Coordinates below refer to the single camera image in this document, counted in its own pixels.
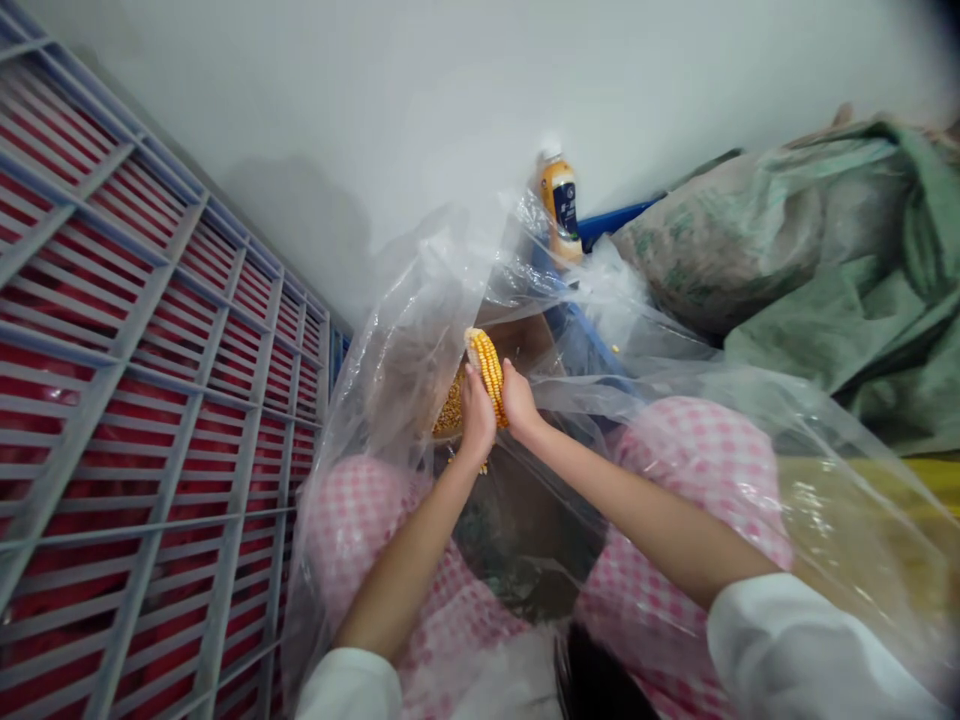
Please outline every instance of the metal rack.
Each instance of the metal rack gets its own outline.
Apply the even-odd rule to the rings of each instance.
[[[329,314],[0,0],[0,717],[281,709]]]

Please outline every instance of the yellow corn kernel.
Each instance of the yellow corn kernel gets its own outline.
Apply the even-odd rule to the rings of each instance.
[[[450,389],[447,390],[447,399],[440,409],[440,416],[433,426],[434,435],[446,435],[460,430],[460,383],[463,381],[463,368],[457,372]]]
[[[478,328],[467,328],[463,334],[463,340],[467,345],[470,364],[480,373],[483,386],[493,400],[493,409],[497,414],[497,427],[505,428],[509,423],[503,410],[503,368],[500,367],[497,350],[493,347],[490,337]]]

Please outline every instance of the plastic bottle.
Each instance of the plastic bottle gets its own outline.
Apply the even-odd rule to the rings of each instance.
[[[563,159],[560,140],[547,138],[543,144],[543,173],[540,176],[540,194],[550,216],[557,226],[566,230],[563,236],[556,229],[551,231],[550,250],[571,263],[583,258],[580,232],[577,228],[577,187],[573,168]]]

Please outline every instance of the pink gingham fabric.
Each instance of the pink gingham fabric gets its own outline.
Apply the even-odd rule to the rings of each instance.
[[[739,413],[696,398],[659,400],[624,433],[613,460],[791,566],[770,438]],[[733,716],[707,650],[706,613],[613,527],[574,616],[627,666],[661,716]]]
[[[340,627],[377,556],[430,490],[429,478],[365,456],[340,462],[301,500],[305,556],[324,622]],[[398,672],[403,717],[448,718],[484,650],[530,630],[467,567],[450,540]]]
[[[613,456],[790,566],[770,439],[743,416],[694,398],[660,400],[623,434]],[[310,483],[300,522],[330,627],[339,627],[430,482],[357,456]],[[707,651],[706,614],[613,528],[574,616],[624,662],[662,716],[732,716]],[[529,629],[473,576],[451,540],[400,664],[404,717],[448,718],[476,678],[483,651]]]

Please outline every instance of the knee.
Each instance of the knee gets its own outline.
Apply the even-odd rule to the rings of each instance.
[[[646,407],[624,434],[617,455],[654,476],[683,469],[776,477],[769,436],[744,415],[700,398],[670,397]]]
[[[407,485],[402,470],[363,455],[315,475],[299,507],[308,544],[320,555],[382,544],[403,511]]]

